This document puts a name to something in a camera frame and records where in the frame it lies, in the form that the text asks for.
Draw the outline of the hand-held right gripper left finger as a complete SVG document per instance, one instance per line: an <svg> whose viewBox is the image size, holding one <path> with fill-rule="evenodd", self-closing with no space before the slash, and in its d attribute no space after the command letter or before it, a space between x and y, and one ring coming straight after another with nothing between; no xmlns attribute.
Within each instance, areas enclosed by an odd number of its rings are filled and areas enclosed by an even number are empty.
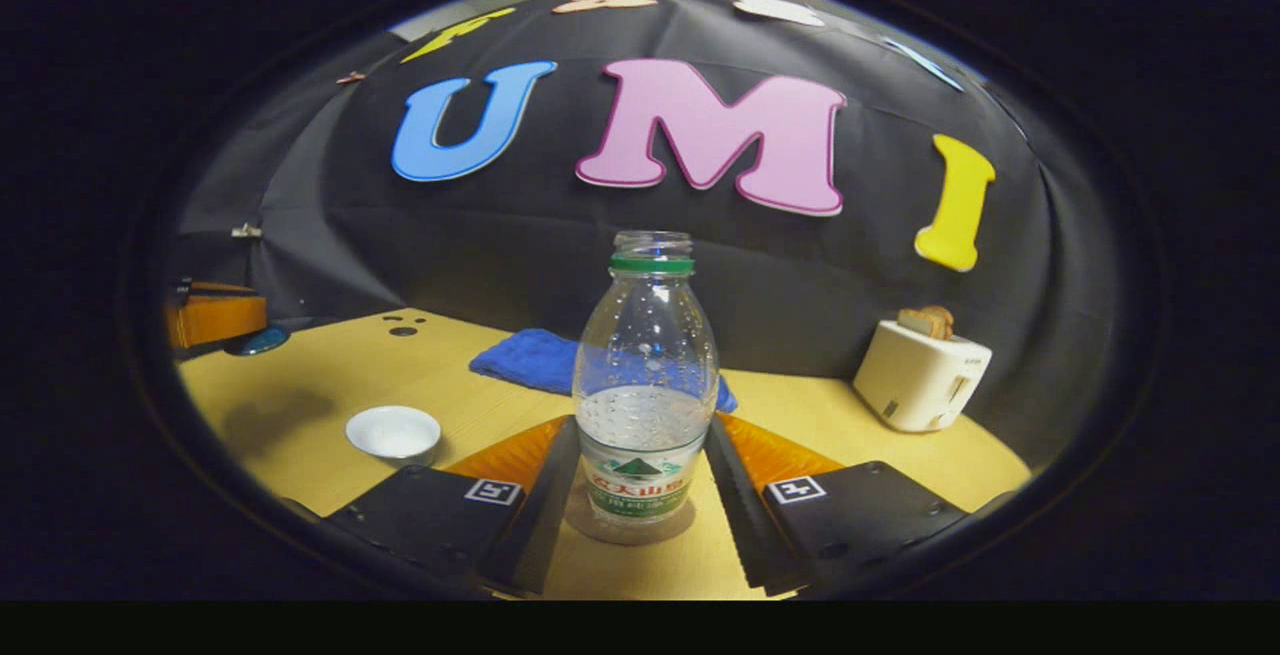
<svg viewBox="0 0 1280 655"><path fill-rule="evenodd" d="M390 599L521 597L545 587L577 467L562 414L444 470L406 464L328 516L284 504Z"/></svg>

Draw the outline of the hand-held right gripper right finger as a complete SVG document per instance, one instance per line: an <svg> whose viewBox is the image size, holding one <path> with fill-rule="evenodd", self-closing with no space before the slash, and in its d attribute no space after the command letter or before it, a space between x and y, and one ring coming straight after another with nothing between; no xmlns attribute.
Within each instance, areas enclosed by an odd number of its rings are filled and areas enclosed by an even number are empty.
<svg viewBox="0 0 1280 655"><path fill-rule="evenodd" d="M892 464L840 464L735 414L714 414L705 454L746 581L769 596L865 597L1012 496L968 512Z"/></svg>

